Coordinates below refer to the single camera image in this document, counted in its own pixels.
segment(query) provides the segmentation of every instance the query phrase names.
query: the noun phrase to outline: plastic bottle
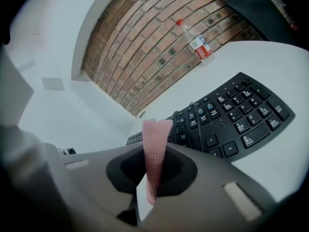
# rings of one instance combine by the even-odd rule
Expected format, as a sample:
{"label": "plastic bottle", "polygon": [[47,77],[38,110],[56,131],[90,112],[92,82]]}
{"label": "plastic bottle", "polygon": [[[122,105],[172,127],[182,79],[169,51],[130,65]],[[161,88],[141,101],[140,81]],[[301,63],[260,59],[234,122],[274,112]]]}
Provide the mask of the plastic bottle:
{"label": "plastic bottle", "polygon": [[215,56],[212,53],[209,45],[205,42],[203,36],[201,36],[197,31],[195,31],[193,27],[184,23],[182,19],[176,21],[176,25],[183,29],[184,35],[188,43],[197,53],[203,65],[208,65],[215,61]]}

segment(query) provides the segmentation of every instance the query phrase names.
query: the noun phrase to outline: pink cloth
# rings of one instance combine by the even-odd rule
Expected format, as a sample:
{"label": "pink cloth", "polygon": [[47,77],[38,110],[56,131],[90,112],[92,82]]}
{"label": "pink cloth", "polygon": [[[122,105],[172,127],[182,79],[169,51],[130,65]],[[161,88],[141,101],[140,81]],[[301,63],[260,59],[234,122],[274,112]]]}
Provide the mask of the pink cloth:
{"label": "pink cloth", "polygon": [[155,204],[156,190],[160,185],[162,163],[172,126],[173,121],[165,119],[158,122],[155,119],[143,122],[143,147],[147,173],[146,198],[151,205]]}

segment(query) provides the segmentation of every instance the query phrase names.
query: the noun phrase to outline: brick wall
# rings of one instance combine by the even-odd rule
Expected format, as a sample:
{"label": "brick wall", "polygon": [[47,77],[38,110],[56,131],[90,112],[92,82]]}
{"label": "brick wall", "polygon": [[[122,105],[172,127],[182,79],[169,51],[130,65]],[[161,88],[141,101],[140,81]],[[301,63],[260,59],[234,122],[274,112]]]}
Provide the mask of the brick wall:
{"label": "brick wall", "polygon": [[[281,0],[272,0],[289,21]],[[83,69],[136,115],[199,64],[175,21],[202,33],[213,51],[230,41],[261,40],[223,0],[113,0],[91,33]]]}

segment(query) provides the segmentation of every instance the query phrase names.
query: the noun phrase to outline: black keyboard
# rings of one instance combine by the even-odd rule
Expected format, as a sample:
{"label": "black keyboard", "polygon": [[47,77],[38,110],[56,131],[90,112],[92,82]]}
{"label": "black keyboard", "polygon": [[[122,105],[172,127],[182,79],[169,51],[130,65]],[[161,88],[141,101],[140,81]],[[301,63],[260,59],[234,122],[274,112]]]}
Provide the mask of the black keyboard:
{"label": "black keyboard", "polygon": [[[195,103],[197,111],[189,105],[167,118],[175,122],[168,141],[201,151],[199,120],[204,152],[229,162],[258,150],[295,118],[276,94],[241,72]],[[139,141],[141,132],[126,145]]]}

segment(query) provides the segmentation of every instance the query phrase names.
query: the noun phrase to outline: white desk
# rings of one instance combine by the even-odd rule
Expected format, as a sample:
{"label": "white desk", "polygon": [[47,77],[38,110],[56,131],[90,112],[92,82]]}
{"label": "white desk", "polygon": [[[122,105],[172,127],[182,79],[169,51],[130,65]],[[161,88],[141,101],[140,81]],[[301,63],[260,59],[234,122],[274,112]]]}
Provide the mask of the white desk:
{"label": "white desk", "polygon": [[210,66],[197,66],[143,111],[142,121],[165,119],[243,72],[277,94],[295,112],[292,123],[274,140],[232,164],[259,182],[280,201],[296,191],[309,165],[309,52],[273,42],[233,42],[216,53]]}

